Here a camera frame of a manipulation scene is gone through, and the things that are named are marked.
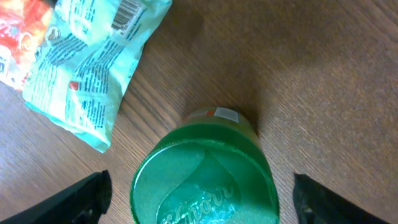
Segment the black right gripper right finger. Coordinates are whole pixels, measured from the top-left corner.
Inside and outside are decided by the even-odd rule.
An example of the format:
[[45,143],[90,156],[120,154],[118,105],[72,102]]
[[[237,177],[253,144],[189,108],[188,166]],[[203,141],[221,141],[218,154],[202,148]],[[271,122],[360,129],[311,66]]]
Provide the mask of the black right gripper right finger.
[[305,174],[295,174],[293,201],[299,224],[388,224]]

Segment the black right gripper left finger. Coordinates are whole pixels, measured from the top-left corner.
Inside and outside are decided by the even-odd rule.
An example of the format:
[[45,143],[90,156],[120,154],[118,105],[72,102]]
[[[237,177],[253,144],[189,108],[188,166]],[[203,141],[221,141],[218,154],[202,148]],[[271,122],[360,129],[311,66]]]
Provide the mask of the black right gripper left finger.
[[112,199],[108,170],[95,172],[1,224],[97,224]]

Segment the teal snack packet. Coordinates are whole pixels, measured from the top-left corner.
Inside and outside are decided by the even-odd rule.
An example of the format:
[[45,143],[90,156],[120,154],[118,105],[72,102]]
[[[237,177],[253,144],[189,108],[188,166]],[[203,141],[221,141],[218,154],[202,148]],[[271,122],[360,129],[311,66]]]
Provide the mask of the teal snack packet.
[[24,85],[26,105],[99,152],[172,0],[59,0]]

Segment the green lidded jar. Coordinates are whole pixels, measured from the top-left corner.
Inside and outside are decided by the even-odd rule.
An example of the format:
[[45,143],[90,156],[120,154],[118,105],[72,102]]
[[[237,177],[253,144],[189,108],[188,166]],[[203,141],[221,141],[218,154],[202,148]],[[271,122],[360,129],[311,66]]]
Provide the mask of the green lidded jar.
[[136,223],[278,223],[272,172],[235,110],[193,112],[143,160],[130,191]]

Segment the small orange carton box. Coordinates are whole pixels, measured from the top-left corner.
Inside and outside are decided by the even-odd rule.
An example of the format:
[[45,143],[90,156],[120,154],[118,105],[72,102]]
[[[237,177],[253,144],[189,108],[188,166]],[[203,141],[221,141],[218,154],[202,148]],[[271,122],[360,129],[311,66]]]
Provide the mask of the small orange carton box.
[[44,40],[54,1],[1,0],[1,81],[23,89]]

